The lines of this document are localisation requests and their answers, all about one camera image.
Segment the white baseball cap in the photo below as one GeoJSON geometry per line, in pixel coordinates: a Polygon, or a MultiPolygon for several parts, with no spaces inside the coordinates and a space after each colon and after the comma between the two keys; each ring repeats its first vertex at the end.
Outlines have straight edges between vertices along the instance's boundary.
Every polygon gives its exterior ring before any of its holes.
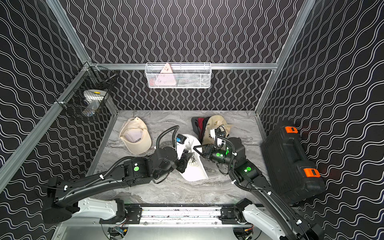
{"type": "Polygon", "coordinates": [[[195,150],[200,141],[188,134],[178,134],[176,137],[177,170],[188,182],[208,180],[209,177],[201,161],[201,155],[195,150]]]}

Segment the cream baseball cap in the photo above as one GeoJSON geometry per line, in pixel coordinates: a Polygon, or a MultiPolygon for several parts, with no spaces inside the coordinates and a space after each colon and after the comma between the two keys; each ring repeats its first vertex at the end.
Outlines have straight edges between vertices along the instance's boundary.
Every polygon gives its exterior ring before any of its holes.
{"type": "Polygon", "coordinates": [[[138,117],[130,118],[124,123],[119,138],[134,155],[143,154],[152,146],[147,125],[138,117]]]}

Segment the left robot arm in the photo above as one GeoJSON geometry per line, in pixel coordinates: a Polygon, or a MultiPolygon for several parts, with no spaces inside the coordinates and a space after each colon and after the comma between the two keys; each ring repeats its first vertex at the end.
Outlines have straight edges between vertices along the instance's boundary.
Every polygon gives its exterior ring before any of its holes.
{"type": "Polygon", "coordinates": [[[182,151],[179,157],[171,147],[156,149],[150,156],[123,157],[108,170],[81,179],[53,177],[44,185],[42,216],[45,224],[69,220],[81,208],[79,201],[114,189],[124,189],[154,182],[161,183],[172,171],[184,173],[192,153],[182,151]]]}

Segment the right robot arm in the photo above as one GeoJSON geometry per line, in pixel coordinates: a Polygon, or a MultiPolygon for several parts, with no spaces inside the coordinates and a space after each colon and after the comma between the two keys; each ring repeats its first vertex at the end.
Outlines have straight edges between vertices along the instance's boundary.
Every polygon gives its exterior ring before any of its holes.
{"type": "Polygon", "coordinates": [[[260,229],[272,240],[322,240],[324,230],[311,223],[285,203],[269,184],[261,170],[246,157],[245,146],[239,138],[221,138],[222,147],[216,144],[194,146],[205,159],[226,165],[232,183],[255,196],[268,215],[260,212],[255,204],[245,199],[238,206],[237,220],[260,229]]]}

